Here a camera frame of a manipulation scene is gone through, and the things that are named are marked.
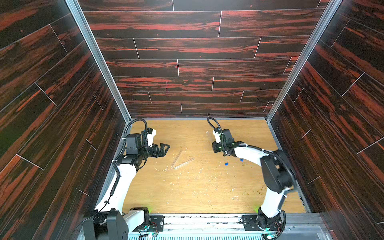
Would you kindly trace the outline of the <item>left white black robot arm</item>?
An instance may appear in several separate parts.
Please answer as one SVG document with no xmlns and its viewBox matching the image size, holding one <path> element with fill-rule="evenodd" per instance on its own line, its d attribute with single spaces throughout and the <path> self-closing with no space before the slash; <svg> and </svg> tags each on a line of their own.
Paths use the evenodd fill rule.
<svg viewBox="0 0 384 240">
<path fill-rule="evenodd" d="M 158 232 L 148 208 L 136 207 L 123 213 L 124 200 L 139 169 L 148 158 L 164 157 L 170 149 L 167 144 L 154 144 L 155 135 L 156 130 L 148 128 L 123 138 L 122 151 L 112 160 L 112 181 L 101 202 L 82 221 L 86 240 L 127 240 L 131 232 L 138 232 L 141 237 Z"/>
</svg>

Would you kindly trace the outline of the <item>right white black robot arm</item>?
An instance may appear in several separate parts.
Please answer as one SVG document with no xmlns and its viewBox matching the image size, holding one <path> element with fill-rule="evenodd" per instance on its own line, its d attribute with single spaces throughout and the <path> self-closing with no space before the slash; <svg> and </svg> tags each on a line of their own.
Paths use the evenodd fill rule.
<svg viewBox="0 0 384 240">
<path fill-rule="evenodd" d="M 222 152 L 224 156 L 247 160 L 261 167 L 263 179 L 267 186 L 265 199 L 258 209 L 257 225 L 263 231 L 281 232 L 285 227 L 286 216 L 281 217 L 282 206 L 288 193 L 297 187 L 296 174 L 282 150 L 267 151 L 262 148 L 236 142 L 228 129 L 214 129 L 214 153 Z"/>
</svg>

